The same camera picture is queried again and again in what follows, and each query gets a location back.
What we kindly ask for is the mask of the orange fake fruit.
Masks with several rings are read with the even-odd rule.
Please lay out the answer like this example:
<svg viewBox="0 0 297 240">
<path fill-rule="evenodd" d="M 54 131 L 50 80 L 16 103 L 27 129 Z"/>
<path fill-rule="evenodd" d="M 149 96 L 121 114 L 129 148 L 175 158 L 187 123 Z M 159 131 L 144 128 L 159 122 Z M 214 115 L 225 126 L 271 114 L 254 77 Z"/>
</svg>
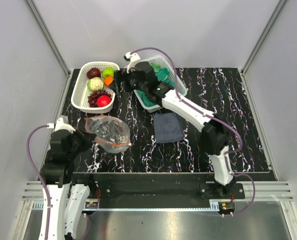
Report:
<svg viewBox="0 0 297 240">
<path fill-rule="evenodd" d="M 104 84 L 106 86 L 110 86 L 114 81 L 114 78 L 112 76 L 107 76 L 105 79 L 104 79 Z"/>
</svg>

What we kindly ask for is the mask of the pale green fake cabbage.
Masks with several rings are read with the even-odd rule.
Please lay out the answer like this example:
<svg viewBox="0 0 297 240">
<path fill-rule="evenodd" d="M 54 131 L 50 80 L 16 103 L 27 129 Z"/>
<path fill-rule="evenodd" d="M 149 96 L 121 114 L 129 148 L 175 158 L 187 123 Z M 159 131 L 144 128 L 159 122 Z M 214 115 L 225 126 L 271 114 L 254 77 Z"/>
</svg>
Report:
<svg viewBox="0 0 297 240">
<path fill-rule="evenodd" d="M 91 78 L 87 82 L 87 88 L 92 92 L 103 90 L 104 87 L 104 81 L 100 77 Z"/>
</svg>

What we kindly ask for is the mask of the red fake peach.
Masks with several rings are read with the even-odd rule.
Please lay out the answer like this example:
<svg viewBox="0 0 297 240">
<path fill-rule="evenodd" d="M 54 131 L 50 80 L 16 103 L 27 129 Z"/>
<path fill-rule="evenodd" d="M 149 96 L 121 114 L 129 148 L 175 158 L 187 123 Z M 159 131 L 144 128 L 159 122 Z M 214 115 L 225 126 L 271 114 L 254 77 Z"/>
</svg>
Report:
<svg viewBox="0 0 297 240">
<path fill-rule="evenodd" d="M 99 108 L 103 108 L 110 104 L 111 101 L 112 99 L 108 95 L 102 95 L 96 100 L 96 103 Z"/>
</svg>

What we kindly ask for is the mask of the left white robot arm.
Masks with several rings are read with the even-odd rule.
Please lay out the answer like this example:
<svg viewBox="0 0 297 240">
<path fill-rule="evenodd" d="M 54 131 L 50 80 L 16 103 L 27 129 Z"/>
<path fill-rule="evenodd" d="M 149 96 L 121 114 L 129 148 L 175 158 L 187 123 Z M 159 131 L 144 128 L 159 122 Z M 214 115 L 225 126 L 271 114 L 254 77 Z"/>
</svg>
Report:
<svg viewBox="0 0 297 240">
<path fill-rule="evenodd" d="M 77 155 L 92 146 L 86 135 L 62 129 L 51 135 L 50 150 L 40 171 L 43 186 L 43 213 L 39 239 L 75 240 L 87 198 L 97 185 L 89 174 L 74 173 Z"/>
</svg>

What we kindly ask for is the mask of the clear zip top bag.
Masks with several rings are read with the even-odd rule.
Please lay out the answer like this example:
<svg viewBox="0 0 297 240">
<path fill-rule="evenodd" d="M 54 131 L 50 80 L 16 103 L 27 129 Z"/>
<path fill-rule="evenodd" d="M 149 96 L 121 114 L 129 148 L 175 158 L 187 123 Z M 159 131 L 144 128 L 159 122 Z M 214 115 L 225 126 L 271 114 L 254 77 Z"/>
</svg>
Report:
<svg viewBox="0 0 297 240">
<path fill-rule="evenodd" d="M 131 144 L 131 130 L 117 117 L 98 115 L 85 119 L 85 130 L 96 135 L 95 142 L 107 153 L 125 152 Z"/>
</svg>

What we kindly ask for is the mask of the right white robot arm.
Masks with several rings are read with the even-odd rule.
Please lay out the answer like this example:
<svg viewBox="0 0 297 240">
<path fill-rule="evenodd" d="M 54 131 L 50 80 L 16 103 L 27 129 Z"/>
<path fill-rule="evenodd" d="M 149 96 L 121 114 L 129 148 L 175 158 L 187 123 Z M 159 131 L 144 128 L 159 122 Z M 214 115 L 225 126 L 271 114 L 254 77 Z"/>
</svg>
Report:
<svg viewBox="0 0 297 240">
<path fill-rule="evenodd" d="M 115 70 L 113 84 L 117 90 L 123 85 L 127 92 L 142 91 L 151 102 L 191 123 L 200 132 L 203 151 L 210 156 L 217 184 L 216 194 L 227 198 L 233 193 L 237 180 L 229 163 L 229 126 L 220 114 L 207 111 L 181 95 L 171 84 L 159 81 L 147 61 L 139 62 L 130 69 Z"/>
</svg>

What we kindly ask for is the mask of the green fake apple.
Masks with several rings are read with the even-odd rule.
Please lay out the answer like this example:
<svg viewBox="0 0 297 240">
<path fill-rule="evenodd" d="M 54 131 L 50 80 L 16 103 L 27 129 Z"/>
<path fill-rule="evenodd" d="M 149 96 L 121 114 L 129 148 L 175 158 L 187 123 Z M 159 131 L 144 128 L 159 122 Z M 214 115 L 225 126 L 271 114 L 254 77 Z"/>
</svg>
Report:
<svg viewBox="0 0 297 240">
<path fill-rule="evenodd" d="M 102 77 L 105 79 L 107 77 L 114 77 L 114 72 L 115 70 L 112 67 L 106 67 L 103 71 L 102 71 Z"/>
</svg>

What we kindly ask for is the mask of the dark red fake apple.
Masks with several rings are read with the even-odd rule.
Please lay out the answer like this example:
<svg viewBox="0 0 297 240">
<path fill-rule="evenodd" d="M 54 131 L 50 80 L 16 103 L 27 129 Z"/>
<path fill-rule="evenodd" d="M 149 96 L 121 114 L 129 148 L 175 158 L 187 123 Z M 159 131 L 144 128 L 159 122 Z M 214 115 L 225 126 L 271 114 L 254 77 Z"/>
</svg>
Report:
<svg viewBox="0 0 297 240">
<path fill-rule="evenodd" d="M 101 71 L 98 68 L 93 67 L 87 72 L 86 76 L 87 76 L 88 79 L 100 78 L 101 77 Z"/>
</svg>

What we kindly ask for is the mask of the purple fake grapes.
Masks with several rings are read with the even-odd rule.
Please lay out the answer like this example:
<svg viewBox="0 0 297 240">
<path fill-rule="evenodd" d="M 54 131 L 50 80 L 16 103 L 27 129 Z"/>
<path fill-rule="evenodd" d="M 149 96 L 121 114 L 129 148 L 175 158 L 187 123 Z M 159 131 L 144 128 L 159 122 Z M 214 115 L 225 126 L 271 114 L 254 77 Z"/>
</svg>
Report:
<svg viewBox="0 0 297 240">
<path fill-rule="evenodd" d="M 97 99 L 102 96 L 102 95 L 107 95 L 112 99 L 112 95 L 109 94 L 105 90 L 100 90 L 100 91 L 95 91 L 93 92 L 89 97 L 88 97 L 88 104 L 91 108 L 98 108 L 97 106 Z"/>
</svg>

